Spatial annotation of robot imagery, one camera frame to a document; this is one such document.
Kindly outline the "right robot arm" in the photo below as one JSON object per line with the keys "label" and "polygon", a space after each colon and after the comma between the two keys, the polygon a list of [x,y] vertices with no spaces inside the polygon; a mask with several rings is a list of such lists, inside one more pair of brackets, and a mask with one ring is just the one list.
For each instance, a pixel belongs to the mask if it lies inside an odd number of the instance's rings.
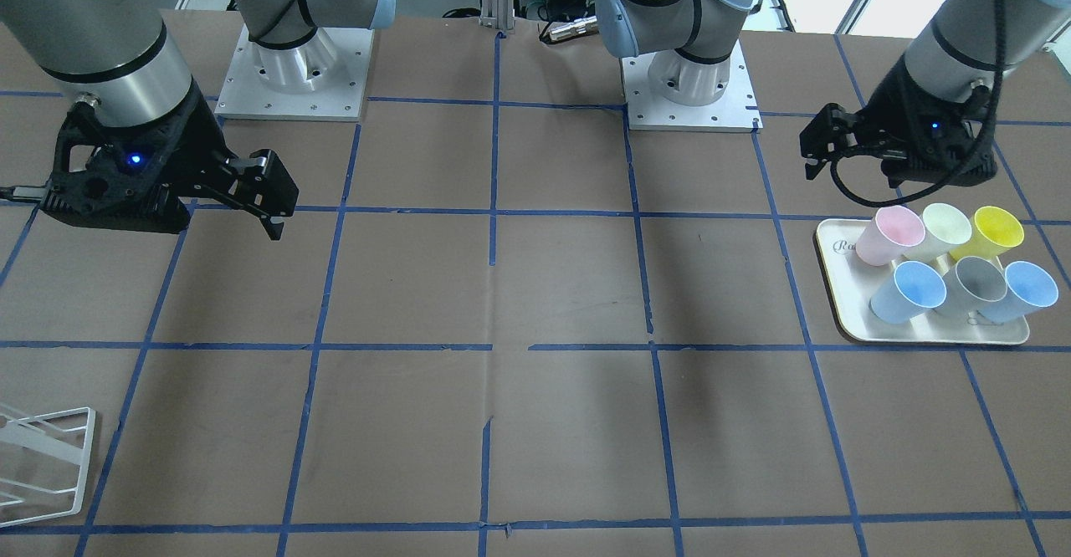
{"label": "right robot arm", "polygon": [[237,156],[218,116],[356,121],[371,40],[397,0],[233,0],[238,41],[217,107],[145,0],[3,0],[3,22],[70,100],[49,179],[3,189],[74,227],[179,234],[200,198],[248,212],[273,240],[299,189],[269,149]]}

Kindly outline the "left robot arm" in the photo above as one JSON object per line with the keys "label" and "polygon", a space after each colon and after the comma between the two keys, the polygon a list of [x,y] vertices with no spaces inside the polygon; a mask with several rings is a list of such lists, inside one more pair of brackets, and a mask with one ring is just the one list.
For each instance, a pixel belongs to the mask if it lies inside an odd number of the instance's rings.
{"label": "left robot arm", "polygon": [[[594,0],[613,57],[653,54],[648,79],[682,106],[723,93],[731,50],[755,0]],[[842,160],[879,160],[889,185],[923,182],[915,198],[995,176],[1005,78],[1068,20],[1068,0],[945,0],[860,111],[826,104],[799,136],[808,179]]]}

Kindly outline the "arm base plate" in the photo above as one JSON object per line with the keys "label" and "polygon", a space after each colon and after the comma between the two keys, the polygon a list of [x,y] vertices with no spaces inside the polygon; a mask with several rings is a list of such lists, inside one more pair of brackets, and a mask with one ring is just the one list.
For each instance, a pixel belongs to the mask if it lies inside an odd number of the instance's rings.
{"label": "arm base plate", "polygon": [[621,60],[628,127],[640,131],[757,133],[764,127],[741,43],[700,64],[673,51]]}
{"label": "arm base plate", "polygon": [[369,28],[319,28],[305,45],[273,50],[242,28],[215,114],[229,120],[359,122],[372,62]]}

